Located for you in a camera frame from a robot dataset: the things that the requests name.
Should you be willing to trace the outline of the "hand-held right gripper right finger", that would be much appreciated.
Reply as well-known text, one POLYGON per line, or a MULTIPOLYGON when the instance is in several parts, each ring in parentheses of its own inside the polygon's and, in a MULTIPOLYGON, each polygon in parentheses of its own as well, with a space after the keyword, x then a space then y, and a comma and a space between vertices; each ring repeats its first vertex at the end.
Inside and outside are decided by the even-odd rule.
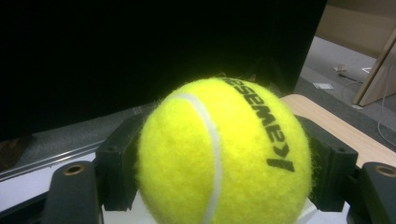
POLYGON ((358 152, 314 121, 298 116, 308 137, 313 161, 313 187, 309 200, 323 212, 341 212, 344 178, 355 170, 358 152))

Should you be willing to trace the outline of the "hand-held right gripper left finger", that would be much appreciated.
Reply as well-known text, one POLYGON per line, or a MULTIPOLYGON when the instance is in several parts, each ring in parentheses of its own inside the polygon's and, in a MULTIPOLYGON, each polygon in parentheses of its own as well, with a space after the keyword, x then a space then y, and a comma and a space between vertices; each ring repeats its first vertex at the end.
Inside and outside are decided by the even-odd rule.
POLYGON ((100 200, 107 211, 132 208, 137 184, 135 163, 143 116, 126 119, 95 151, 95 168, 100 179, 100 200))

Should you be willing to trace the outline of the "white plastic bin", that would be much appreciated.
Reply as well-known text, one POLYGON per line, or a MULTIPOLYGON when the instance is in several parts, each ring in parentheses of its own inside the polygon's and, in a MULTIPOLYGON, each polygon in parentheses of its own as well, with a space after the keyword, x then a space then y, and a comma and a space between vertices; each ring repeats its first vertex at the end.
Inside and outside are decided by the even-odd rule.
MULTIPOLYGON (((349 204, 344 203, 341 212, 322 212, 309 200, 305 201, 304 210, 296 224, 347 224, 349 204)), ((157 224, 144 205, 140 192, 137 192, 131 210, 103 211, 105 224, 157 224)))

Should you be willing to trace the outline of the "yellow tennis ball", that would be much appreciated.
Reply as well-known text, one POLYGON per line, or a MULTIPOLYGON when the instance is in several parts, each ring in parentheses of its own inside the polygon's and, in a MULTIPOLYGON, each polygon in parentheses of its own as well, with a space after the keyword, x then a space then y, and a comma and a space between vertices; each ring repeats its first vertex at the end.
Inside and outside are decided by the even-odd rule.
POLYGON ((295 224, 311 191, 297 118, 267 89, 229 77, 167 96, 145 122, 136 168, 159 224, 295 224))

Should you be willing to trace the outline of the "light wooden board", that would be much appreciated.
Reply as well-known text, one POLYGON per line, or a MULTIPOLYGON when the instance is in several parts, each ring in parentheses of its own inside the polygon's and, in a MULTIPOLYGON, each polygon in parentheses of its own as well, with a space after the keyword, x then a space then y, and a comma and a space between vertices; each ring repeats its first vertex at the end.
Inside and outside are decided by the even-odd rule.
POLYGON ((396 25, 392 30, 382 32, 380 35, 367 35, 367 40, 355 49, 375 58, 375 63, 364 79, 353 103, 365 106, 378 101, 382 95, 390 96, 396 93, 396 84, 391 84, 395 78, 387 81, 386 75, 390 70, 392 57, 396 56, 396 25))

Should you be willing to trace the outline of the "black curtain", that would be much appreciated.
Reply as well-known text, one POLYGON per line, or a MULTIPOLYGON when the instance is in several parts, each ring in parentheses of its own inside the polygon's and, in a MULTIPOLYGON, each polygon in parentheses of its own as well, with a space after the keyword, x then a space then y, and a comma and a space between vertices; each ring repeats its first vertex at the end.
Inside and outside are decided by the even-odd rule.
POLYGON ((327 0, 0 0, 0 141, 224 74, 294 89, 327 0))

